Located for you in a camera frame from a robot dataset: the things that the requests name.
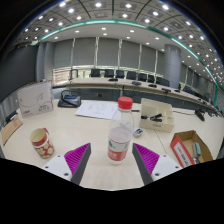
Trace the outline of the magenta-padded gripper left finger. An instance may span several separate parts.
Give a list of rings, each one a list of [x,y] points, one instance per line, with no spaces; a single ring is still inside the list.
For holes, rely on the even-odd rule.
[[[42,169],[79,185],[90,154],[91,144],[87,143],[68,151],[65,155],[57,154]]]

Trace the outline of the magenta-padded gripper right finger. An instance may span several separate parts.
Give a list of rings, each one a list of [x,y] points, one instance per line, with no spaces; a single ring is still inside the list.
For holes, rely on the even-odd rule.
[[[145,185],[182,169],[182,167],[167,154],[158,155],[137,143],[133,144],[132,153]]]

